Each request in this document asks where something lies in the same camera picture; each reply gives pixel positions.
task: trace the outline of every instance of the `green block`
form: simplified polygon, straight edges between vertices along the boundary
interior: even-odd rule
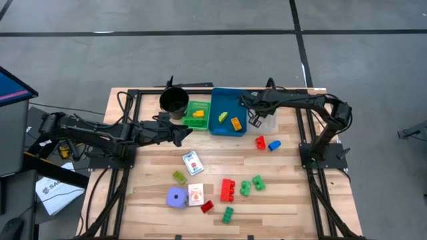
[[[184,177],[184,175],[182,175],[182,173],[180,173],[179,171],[176,171],[176,172],[173,174],[173,178],[174,178],[178,183],[181,183],[181,184],[184,184],[184,183],[187,181],[187,179]]]
[[[262,181],[261,176],[258,175],[254,177],[252,181],[254,182],[257,191],[261,191],[262,189],[266,188],[266,184],[264,184],[264,182]]]
[[[226,212],[224,213],[224,216],[222,217],[223,223],[230,223],[230,221],[232,220],[233,211],[234,211],[234,209],[232,207],[227,207]]]
[[[245,196],[249,196],[249,191],[251,190],[251,182],[250,181],[242,181],[242,188],[240,189],[240,193]]]

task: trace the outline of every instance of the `monitor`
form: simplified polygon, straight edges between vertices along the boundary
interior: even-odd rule
[[[0,67],[0,107],[38,96],[38,92]]]

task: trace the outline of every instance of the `orange block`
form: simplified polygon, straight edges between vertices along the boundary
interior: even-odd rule
[[[237,117],[232,118],[232,125],[234,127],[234,131],[242,130],[242,126],[240,125],[239,119]]]

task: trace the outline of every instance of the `white paper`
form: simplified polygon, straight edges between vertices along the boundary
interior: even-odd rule
[[[198,174],[205,169],[201,164],[199,157],[195,154],[195,151],[182,156],[182,159],[191,176]]]
[[[66,163],[61,166],[62,168],[74,171],[72,163]],[[44,201],[43,205],[46,208],[47,213],[52,216],[57,214],[76,197],[84,193],[85,189],[80,187],[74,187],[65,183],[61,183],[58,180],[44,177],[35,184],[35,192],[39,196],[40,200]],[[70,193],[66,195],[56,196],[50,200],[47,200],[55,195]]]
[[[188,185],[188,205],[200,206],[205,203],[203,199],[203,183]]]

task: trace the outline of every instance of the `blue tray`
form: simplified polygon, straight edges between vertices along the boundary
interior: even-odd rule
[[[246,133],[246,116],[248,110],[239,105],[240,94],[239,89],[222,89],[214,88],[212,90],[211,99],[211,115],[209,118],[209,132],[212,135],[241,137]],[[220,123],[218,117],[223,112],[228,112],[227,118]],[[232,118],[237,117],[242,130],[234,131]]]

